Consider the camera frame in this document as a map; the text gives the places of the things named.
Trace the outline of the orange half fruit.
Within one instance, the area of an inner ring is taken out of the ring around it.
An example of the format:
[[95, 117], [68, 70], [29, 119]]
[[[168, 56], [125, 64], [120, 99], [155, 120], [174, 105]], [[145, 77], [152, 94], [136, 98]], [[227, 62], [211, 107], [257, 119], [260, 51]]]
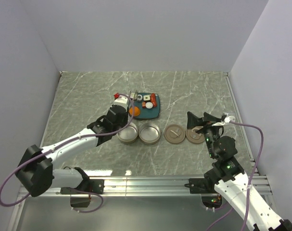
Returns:
[[137, 116], [140, 115], [140, 109], [139, 109], [138, 107], [136, 107], [136, 106], [131, 107], [131, 108], [129, 109], [129, 114], [130, 114], [131, 116], [133, 116], [133, 117], [137, 117]]

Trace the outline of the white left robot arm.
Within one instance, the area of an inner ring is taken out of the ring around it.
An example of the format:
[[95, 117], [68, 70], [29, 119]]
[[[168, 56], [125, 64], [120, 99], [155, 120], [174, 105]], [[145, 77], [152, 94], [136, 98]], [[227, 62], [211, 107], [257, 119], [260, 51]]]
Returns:
[[69, 157], [109, 141], [127, 122], [127, 108], [112, 105], [106, 115], [87, 125], [78, 134], [50, 146], [28, 147], [19, 163], [21, 169], [15, 175], [33, 197], [50, 188], [90, 192], [90, 179], [85, 171], [79, 167], [59, 169], [58, 166]]

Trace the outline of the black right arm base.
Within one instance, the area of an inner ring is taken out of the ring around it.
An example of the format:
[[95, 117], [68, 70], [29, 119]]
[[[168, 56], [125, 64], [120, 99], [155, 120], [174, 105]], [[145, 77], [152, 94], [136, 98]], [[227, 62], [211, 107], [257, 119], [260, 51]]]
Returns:
[[216, 193], [214, 183], [209, 178], [189, 178], [184, 186], [189, 188], [190, 194]]

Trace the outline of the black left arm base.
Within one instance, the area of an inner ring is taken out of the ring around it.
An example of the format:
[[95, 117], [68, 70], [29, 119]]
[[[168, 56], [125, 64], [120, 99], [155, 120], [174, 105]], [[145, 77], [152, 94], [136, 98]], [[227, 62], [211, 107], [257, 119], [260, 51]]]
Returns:
[[83, 180], [76, 188], [63, 187], [61, 194], [103, 194], [104, 179]]

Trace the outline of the red sausage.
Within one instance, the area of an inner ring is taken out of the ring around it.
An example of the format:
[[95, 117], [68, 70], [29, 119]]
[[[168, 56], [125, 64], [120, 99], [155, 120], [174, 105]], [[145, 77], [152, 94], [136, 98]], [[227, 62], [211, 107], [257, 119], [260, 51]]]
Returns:
[[157, 101], [156, 101], [156, 94], [155, 93], [152, 93], [150, 95], [150, 101], [151, 101], [153, 107], [157, 107]]

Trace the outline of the white sushi roll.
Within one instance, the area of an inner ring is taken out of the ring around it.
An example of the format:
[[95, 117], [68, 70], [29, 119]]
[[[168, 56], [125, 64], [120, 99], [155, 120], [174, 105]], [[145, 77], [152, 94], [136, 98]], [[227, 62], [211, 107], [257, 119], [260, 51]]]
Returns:
[[143, 96], [143, 100], [144, 100], [144, 101], [150, 101], [150, 100], [151, 100], [150, 95], [144, 95], [144, 96]]

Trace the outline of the metal food tongs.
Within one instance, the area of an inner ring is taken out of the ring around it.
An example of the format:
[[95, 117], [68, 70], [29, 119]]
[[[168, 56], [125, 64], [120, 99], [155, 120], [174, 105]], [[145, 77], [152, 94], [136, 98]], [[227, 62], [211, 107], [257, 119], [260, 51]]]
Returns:
[[139, 94], [139, 92], [137, 90], [131, 91], [129, 94], [129, 97], [131, 100], [136, 101], [138, 99], [138, 94]]

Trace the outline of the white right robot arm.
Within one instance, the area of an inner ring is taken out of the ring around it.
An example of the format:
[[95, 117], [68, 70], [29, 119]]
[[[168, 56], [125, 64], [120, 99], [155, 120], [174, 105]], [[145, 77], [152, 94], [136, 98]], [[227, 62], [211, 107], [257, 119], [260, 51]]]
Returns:
[[221, 195], [243, 219], [242, 227], [251, 231], [292, 231], [292, 223], [272, 210], [235, 158], [235, 139], [223, 135], [226, 124], [236, 124], [235, 117], [223, 114], [218, 118], [209, 113], [197, 117], [188, 112], [187, 118], [187, 129], [200, 127], [197, 133], [204, 136], [209, 156], [215, 160], [203, 178], [191, 178], [185, 184], [190, 193]]

